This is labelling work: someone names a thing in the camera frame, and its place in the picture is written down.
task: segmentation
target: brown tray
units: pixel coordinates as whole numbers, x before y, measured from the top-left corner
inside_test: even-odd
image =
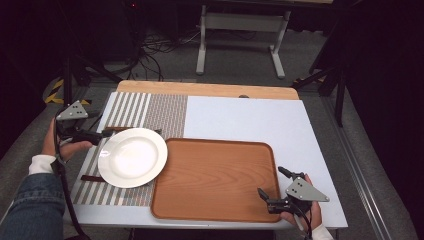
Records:
[[[156,179],[151,205],[157,218],[277,222],[259,197],[280,191],[272,149],[265,143],[173,138]]]

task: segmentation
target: gray striped mat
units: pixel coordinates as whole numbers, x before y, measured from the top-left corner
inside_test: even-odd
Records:
[[[187,96],[117,93],[106,127],[143,127],[162,129],[162,137],[183,137],[187,109]],[[96,147],[88,168],[83,173],[100,176],[97,158],[107,139]],[[118,188],[108,183],[82,182],[73,199],[74,204],[150,206],[154,180],[136,188]]]

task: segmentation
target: white table surface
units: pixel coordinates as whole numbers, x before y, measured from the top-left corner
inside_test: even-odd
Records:
[[[99,132],[105,127],[116,94],[112,93],[109,98],[99,123]],[[277,167],[308,173],[314,186],[330,198],[330,202],[320,203],[323,224],[328,228],[347,227],[340,200],[301,100],[189,96],[184,137],[267,143],[273,149]],[[90,159],[93,153],[91,149],[86,159]],[[285,189],[292,180],[278,173],[278,182],[282,197],[285,197]],[[83,225],[216,229],[292,227],[284,220],[270,224],[157,219],[151,214],[150,207],[74,204],[74,208],[78,221]]]

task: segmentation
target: white stand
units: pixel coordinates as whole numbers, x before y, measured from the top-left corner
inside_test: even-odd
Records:
[[[284,78],[284,70],[281,65],[280,50],[281,42],[289,21],[290,12],[284,16],[258,16],[244,14],[207,13],[206,6],[202,6],[200,18],[200,47],[197,58],[196,74],[202,75],[205,69],[206,58],[206,29],[244,30],[257,32],[276,32],[277,39],[274,45],[269,47],[272,60],[278,78]]]

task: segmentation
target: person's hand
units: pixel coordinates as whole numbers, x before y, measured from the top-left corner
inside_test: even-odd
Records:
[[[44,144],[43,144],[43,149],[41,151],[41,154],[50,155],[50,156],[56,155],[54,141],[58,141],[58,139],[57,139],[57,136],[53,137],[53,133],[54,133],[53,128],[54,128],[54,119],[52,119],[52,121],[50,122],[49,130],[47,131],[47,134],[44,138]],[[93,144],[91,144],[89,141],[67,143],[63,145],[62,147],[60,147],[60,154],[62,155],[62,158],[64,161],[68,161],[76,152],[87,150],[91,148],[92,146]]]
[[[312,185],[312,181],[307,174],[305,175],[305,180]],[[314,230],[316,227],[322,224],[321,207],[319,206],[318,202],[313,201],[311,210],[305,214],[309,220],[311,219],[311,213],[312,213],[311,228],[312,230]],[[293,214],[289,212],[282,212],[280,216],[282,219],[286,220],[287,222],[297,226],[296,220],[294,219]],[[307,232],[308,225],[306,224],[303,217],[300,217],[300,220],[302,221],[303,229],[305,230],[305,232]]]

